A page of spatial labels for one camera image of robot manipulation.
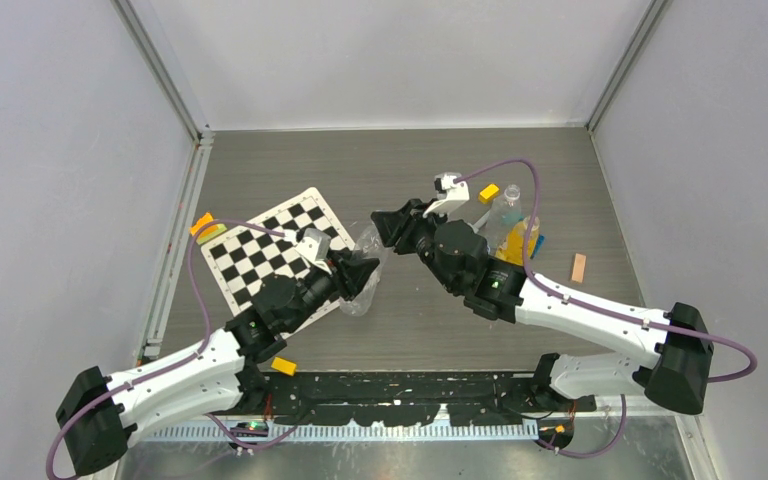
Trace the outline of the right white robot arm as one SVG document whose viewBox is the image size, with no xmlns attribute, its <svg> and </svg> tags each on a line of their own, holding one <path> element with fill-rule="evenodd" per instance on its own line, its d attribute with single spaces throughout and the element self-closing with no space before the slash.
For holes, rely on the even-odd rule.
<svg viewBox="0 0 768 480">
<path fill-rule="evenodd" d="M 541 357 L 531 397 L 544 410 L 590 395 L 643 395 L 673 412 L 703 411 L 714 353 L 698 309 L 671 310 L 609 301 L 552 282 L 487 252 L 485 239 L 462 220 L 425 215 L 409 200 L 371 219 L 385 247 L 415 254 L 443 288 L 485 319 L 539 326 L 606 348 L 602 355 Z"/>
</svg>

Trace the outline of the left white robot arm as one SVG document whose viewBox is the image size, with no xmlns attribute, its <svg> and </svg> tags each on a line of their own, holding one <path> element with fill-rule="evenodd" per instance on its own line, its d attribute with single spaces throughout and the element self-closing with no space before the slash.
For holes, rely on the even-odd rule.
<svg viewBox="0 0 768 480">
<path fill-rule="evenodd" d="M 304 277 L 267 277 L 250 306 L 201 342 L 142 367 L 104 375 L 97 366 L 76 375 L 55 418 L 60 427 L 46 459 L 68 451 L 75 477 L 117 462 L 149 434 L 189 418 L 236 407 L 258 412 L 267 398 L 258 364 L 282 350 L 324 304 L 352 300 L 379 267 L 347 249 L 330 251 L 326 267 Z"/>
</svg>

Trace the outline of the clear plastic bottle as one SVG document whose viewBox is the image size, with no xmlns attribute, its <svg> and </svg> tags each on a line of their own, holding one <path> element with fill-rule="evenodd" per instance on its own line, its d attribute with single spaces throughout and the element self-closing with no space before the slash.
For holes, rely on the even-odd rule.
<svg viewBox="0 0 768 480">
<path fill-rule="evenodd" d="M 495 255 L 506 240 L 509 232 L 523 219 L 521 205 L 521 189 L 515 184 L 508 185 L 504 191 L 493 200 L 484 225 L 484 236 L 487 240 L 488 253 Z"/>
</svg>

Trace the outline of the yellow juice bottle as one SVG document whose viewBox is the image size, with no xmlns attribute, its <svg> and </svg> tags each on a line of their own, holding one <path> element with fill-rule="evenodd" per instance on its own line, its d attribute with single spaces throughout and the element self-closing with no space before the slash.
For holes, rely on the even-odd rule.
<svg viewBox="0 0 768 480">
<path fill-rule="evenodd" d="M 507 233 L 503 242 L 495 252 L 495 257 L 509 263 L 523 266 L 525 259 L 531 259 L 540 238 L 540 219 L 536 217 L 529 233 L 526 228 L 530 218 L 524 217 Z"/>
</svg>

